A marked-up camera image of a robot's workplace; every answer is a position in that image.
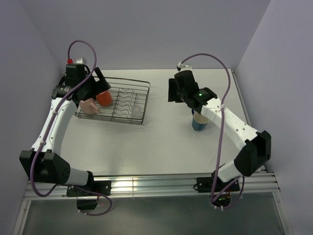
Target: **lavender wall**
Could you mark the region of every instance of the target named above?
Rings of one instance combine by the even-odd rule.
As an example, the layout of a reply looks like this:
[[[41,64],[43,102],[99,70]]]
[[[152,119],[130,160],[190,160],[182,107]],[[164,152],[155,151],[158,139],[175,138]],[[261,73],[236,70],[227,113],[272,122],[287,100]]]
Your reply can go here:
[[[272,0],[237,70],[297,234],[313,234],[313,1]]]
[[[198,52],[236,68],[270,0],[20,0],[60,66],[68,44],[89,41],[102,69],[175,68]],[[87,47],[73,50],[73,58]],[[217,68],[195,59],[198,68]]]
[[[27,180],[19,155],[43,126],[60,72],[17,0],[0,1],[0,32],[0,233],[8,235]]]

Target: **wire dish rack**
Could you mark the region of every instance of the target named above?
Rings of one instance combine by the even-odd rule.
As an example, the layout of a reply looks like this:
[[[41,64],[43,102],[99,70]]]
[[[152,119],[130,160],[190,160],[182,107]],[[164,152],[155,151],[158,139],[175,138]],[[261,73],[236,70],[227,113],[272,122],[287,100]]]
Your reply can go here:
[[[100,113],[95,115],[84,114],[78,106],[75,116],[141,125],[146,114],[150,83],[118,77],[106,77],[106,80],[111,85],[112,104],[104,107],[96,101]]]

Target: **white table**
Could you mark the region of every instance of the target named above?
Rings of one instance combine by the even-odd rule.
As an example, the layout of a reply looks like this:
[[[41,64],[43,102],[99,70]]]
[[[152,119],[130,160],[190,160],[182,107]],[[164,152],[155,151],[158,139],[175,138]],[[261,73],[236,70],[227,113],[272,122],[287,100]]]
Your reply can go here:
[[[184,103],[167,102],[168,79],[176,70],[105,70],[104,76],[125,77],[151,83],[143,125],[80,119],[68,125],[61,156],[72,167],[94,175],[151,175],[203,173],[215,170],[219,128],[209,123],[202,132],[191,127],[191,110]],[[199,87],[208,87],[220,98],[227,88],[224,70],[194,70]],[[231,76],[225,105],[245,119]],[[239,150],[226,135],[221,163]]]

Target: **purple cable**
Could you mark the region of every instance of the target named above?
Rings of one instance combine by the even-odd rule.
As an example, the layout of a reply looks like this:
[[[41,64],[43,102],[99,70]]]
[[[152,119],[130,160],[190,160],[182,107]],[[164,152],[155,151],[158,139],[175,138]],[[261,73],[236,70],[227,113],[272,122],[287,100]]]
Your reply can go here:
[[[96,68],[96,64],[97,64],[97,55],[96,55],[96,52],[95,52],[94,48],[92,47],[92,45],[90,45],[90,44],[89,44],[88,42],[86,42],[86,41],[83,41],[83,40],[75,40],[74,42],[72,42],[72,43],[69,45],[68,50],[67,50],[67,58],[70,59],[70,56],[69,56],[70,49],[71,49],[71,47],[72,47],[75,43],[84,43],[84,44],[86,44],[87,46],[90,47],[90,49],[92,50],[92,53],[93,53],[93,57],[94,57],[93,66],[92,66],[92,69],[91,69],[90,73],[86,76],[86,78],[85,78],[83,81],[81,81],[77,86],[75,86],[69,93],[67,93],[67,94],[61,99],[61,101],[59,102],[59,104],[57,105],[57,107],[55,108],[55,111],[56,111],[56,112],[52,114],[52,117],[51,117],[51,119],[50,119],[50,121],[49,121],[49,124],[48,124],[48,126],[47,126],[47,129],[46,129],[45,134],[44,134],[43,139],[42,139],[44,143],[45,143],[45,141],[46,141],[46,139],[47,139],[47,137],[48,137],[48,134],[49,134],[49,132],[50,132],[50,130],[51,130],[51,127],[52,127],[52,125],[53,125],[53,122],[54,122],[54,120],[55,120],[56,115],[58,114],[58,111],[59,111],[61,105],[64,103],[64,101],[65,101],[70,95],[73,94],[73,92],[75,92],[75,91],[76,91],[78,88],[80,88],[85,82],[88,81],[88,79],[91,77],[92,73],[94,72],[94,69]],[[35,163],[36,163],[36,160],[37,160],[37,158],[38,158],[39,153],[40,153],[41,150],[43,149],[43,146],[44,146],[43,143],[41,143],[41,144],[39,145],[39,148],[38,148],[38,150],[37,150],[37,152],[36,152],[36,154],[35,154],[35,156],[34,156],[34,159],[33,159],[33,161],[32,161],[31,168],[30,168],[30,182],[31,182],[31,186],[32,186],[34,192],[35,192],[38,196],[40,196],[40,197],[47,197],[47,196],[49,196],[49,195],[52,193],[52,191],[55,189],[55,187],[57,187],[57,184],[55,184],[55,185],[49,190],[48,193],[42,194],[42,193],[40,193],[40,192],[37,190],[36,185],[35,185],[35,181],[34,181],[34,168],[35,168]],[[106,211],[104,211],[104,212],[102,212],[102,213],[99,213],[99,214],[85,213],[86,215],[90,215],[90,216],[103,215],[103,214],[106,214],[106,213],[111,209],[111,207],[112,207],[112,200],[111,200],[110,198],[108,198],[107,196],[105,196],[105,195],[103,195],[103,194],[100,194],[100,193],[97,193],[97,192],[85,190],[85,189],[83,189],[83,188],[81,188],[81,187],[79,187],[79,186],[74,186],[74,187],[75,187],[76,189],[80,190],[80,191],[88,192],[88,193],[93,194],[93,195],[96,195],[96,196],[105,197],[105,198],[110,202],[110,206],[109,206],[109,208],[108,208]]]
[[[80,211],[81,213],[83,213],[83,214],[85,214],[85,215],[89,215],[89,216],[99,216],[99,215],[103,215],[103,214],[108,213],[109,210],[111,209],[111,207],[112,207],[112,200],[111,200],[109,197],[107,197],[106,195],[101,194],[101,193],[98,193],[98,192],[89,191],[89,190],[86,190],[86,189],[81,188],[81,187],[76,186],[76,185],[74,185],[74,188],[76,188],[76,189],[78,189],[78,190],[80,190],[80,191],[83,191],[83,192],[91,193],[91,194],[96,195],[96,196],[104,197],[104,198],[106,198],[106,199],[109,201],[109,203],[110,203],[109,208],[107,208],[104,212],[101,212],[101,213],[98,213],[98,214],[92,214],[92,213],[87,213],[87,212],[84,212],[84,211]]]
[[[217,58],[216,56],[214,55],[211,55],[211,54],[208,54],[208,53],[198,53],[198,54],[194,54],[194,55],[191,55],[189,57],[187,57],[186,59],[184,59],[181,63],[185,63],[187,60],[193,58],[193,57],[196,57],[196,56],[199,56],[199,55],[205,55],[205,56],[209,56],[215,60],[217,60],[221,65],[222,67],[226,70],[226,73],[227,73],[227,78],[228,78],[228,86],[227,86],[227,89],[226,89],[226,92],[225,94],[223,95],[222,99],[221,99],[221,112],[222,112],[222,120],[221,120],[221,131],[220,131],[220,138],[219,138],[219,145],[218,145],[218,151],[217,151],[217,159],[216,159],[216,169],[215,169],[215,174],[214,174],[214,178],[213,178],[213,184],[212,184],[212,190],[211,190],[211,202],[215,202],[218,197],[223,193],[225,192],[226,189],[228,189],[233,183],[235,183],[239,177],[237,177],[236,179],[234,179],[231,183],[229,183],[225,188],[223,188],[220,193],[217,195],[217,196],[214,196],[214,193],[215,193],[215,187],[216,187],[216,182],[217,182],[217,176],[218,176],[218,173],[219,173],[219,167],[220,167],[220,160],[221,160],[221,151],[222,151],[222,142],[223,142],[223,133],[224,133],[224,120],[225,120],[225,113],[224,113],[224,108],[222,107],[222,105],[224,104],[224,101],[225,101],[225,98],[230,90],[230,74],[228,72],[228,69],[226,67],[226,65],[219,59]],[[231,206],[233,206],[237,201],[238,199],[241,197],[242,195],[242,192],[243,192],[243,189],[244,189],[244,184],[245,184],[245,178],[243,176],[243,185],[242,185],[242,188],[241,188],[241,191],[239,193],[239,196],[238,198],[235,200],[234,203],[232,203],[231,205],[225,207],[225,208],[229,208]]]
[[[47,139],[47,137],[48,137],[48,135],[49,135],[49,132],[50,132],[50,130],[51,130],[51,127],[52,127],[52,125],[53,125],[53,122],[54,122],[54,120],[55,120],[55,117],[56,117],[56,115],[57,115],[57,113],[58,113],[58,111],[59,111],[61,105],[64,103],[64,101],[65,101],[70,95],[72,95],[73,92],[75,92],[79,87],[81,87],[85,82],[87,82],[87,80],[90,78],[90,76],[91,76],[92,73],[94,72],[94,69],[96,68],[96,64],[97,64],[97,56],[96,56],[95,50],[93,49],[93,47],[92,47],[88,42],[85,42],[85,41],[83,41],[83,40],[75,40],[74,42],[72,42],[72,43],[69,45],[68,50],[67,50],[67,58],[68,58],[68,59],[70,58],[70,56],[69,56],[70,49],[71,49],[71,47],[73,46],[73,44],[75,44],[75,43],[77,43],[77,42],[81,42],[81,43],[86,44],[86,45],[89,46],[90,49],[92,50],[93,56],[94,56],[93,67],[92,67],[91,72],[86,76],[86,78],[85,78],[83,81],[81,81],[76,87],[74,87],[69,93],[67,93],[67,94],[61,99],[61,101],[59,102],[59,104],[57,105],[57,107],[55,108],[55,113],[52,114],[52,117],[51,117],[51,119],[50,119],[50,121],[49,121],[49,124],[48,124],[48,126],[47,126],[47,129],[46,129],[45,134],[44,134],[44,136],[43,136],[43,139],[42,139],[42,140],[43,140],[43,143],[41,143],[41,144],[39,145],[39,147],[38,147],[38,149],[37,149],[37,152],[36,152],[36,154],[35,154],[35,156],[34,156],[34,159],[33,159],[32,163],[31,163],[31,167],[30,167],[30,182],[31,182],[31,186],[32,186],[34,192],[35,192],[38,196],[40,196],[40,197],[47,197],[47,196],[49,196],[57,185],[54,185],[54,186],[52,187],[52,189],[51,189],[48,193],[46,193],[46,194],[41,194],[41,193],[37,190],[37,188],[36,188],[36,186],[35,186],[35,181],[34,181],[34,170],[35,170],[35,163],[36,163],[36,161],[37,161],[37,158],[38,158],[38,156],[39,156],[39,153],[40,153],[40,152],[42,151],[42,149],[43,149],[44,143],[45,143],[45,141],[46,141],[46,139]]]

